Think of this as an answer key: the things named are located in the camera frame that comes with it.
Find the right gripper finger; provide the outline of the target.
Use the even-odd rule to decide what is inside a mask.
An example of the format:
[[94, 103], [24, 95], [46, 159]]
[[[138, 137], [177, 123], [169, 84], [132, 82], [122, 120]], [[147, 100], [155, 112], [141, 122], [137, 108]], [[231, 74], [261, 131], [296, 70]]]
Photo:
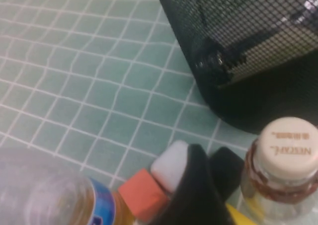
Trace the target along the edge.
[[208, 156], [199, 144], [187, 150], [177, 190], [153, 225], [233, 225], [226, 200], [240, 184], [240, 157], [227, 147]]

